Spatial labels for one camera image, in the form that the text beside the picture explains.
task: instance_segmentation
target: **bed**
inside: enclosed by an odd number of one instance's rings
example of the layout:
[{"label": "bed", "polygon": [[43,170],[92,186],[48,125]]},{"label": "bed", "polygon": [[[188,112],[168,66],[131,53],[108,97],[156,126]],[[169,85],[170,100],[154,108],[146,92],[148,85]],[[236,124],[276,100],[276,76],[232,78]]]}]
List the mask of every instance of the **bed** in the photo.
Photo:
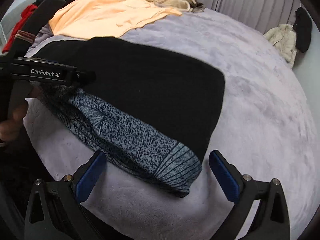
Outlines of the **bed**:
[{"label": "bed", "polygon": [[[218,149],[243,174],[281,180],[291,239],[299,237],[320,203],[318,139],[304,92],[275,48],[261,33],[210,9],[168,16],[121,39],[186,54],[218,68],[226,80],[222,112],[188,196],[167,194],[108,163],[83,206],[133,239],[209,239],[233,205],[208,165],[209,153]],[[37,99],[29,100],[24,124],[56,180],[73,174],[93,154]],[[239,238],[247,232],[257,204]]]}]

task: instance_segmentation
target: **human hand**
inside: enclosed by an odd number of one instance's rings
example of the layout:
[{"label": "human hand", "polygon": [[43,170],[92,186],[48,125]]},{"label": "human hand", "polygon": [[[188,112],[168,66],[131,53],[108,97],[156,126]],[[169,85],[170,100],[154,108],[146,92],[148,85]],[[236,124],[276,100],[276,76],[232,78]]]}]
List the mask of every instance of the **human hand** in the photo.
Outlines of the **human hand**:
[{"label": "human hand", "polygon": [[[40,95],[40,90],[34,87],[27,98],[37,98]],[[28,111],[28,102],[24,103],[14,109],[12,118],[0,123],[0,139],[4,142],[10,142],[17,139],[20,129],[23,126],[23,118]]]}]

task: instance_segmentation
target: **peach t-shirt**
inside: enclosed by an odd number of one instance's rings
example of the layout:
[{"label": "peach t-shirt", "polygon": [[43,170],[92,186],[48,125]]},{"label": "peach t-shirt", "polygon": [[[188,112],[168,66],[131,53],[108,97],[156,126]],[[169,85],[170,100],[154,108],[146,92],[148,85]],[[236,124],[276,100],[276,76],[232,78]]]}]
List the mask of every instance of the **peach t-shirt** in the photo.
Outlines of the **peach t-shirt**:
[{"label": "peach t-shirt", "polygon": [[54,35],[80,39],[120,37],[167,15],[181,16],[146,0],[76,0],[56,12],[49,21]]}]

